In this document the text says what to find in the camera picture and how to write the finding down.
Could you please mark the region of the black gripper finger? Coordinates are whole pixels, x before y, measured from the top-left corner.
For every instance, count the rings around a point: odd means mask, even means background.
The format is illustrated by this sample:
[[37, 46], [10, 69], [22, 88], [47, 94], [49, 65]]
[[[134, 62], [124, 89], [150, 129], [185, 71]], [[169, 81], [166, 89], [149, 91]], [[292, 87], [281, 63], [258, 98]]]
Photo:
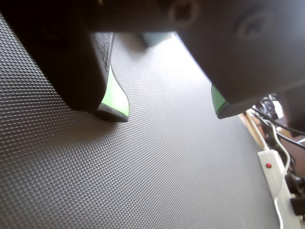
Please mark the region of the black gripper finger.
[[230, 104], [246, 109], [305, 82], [302, 0], [173, 0], [171, 22]]
[[91, 29], [100, 0], [3, 0], [0, 11], [69, 108], [127, 122], [129, 101], [111, 66], [114, 34]]

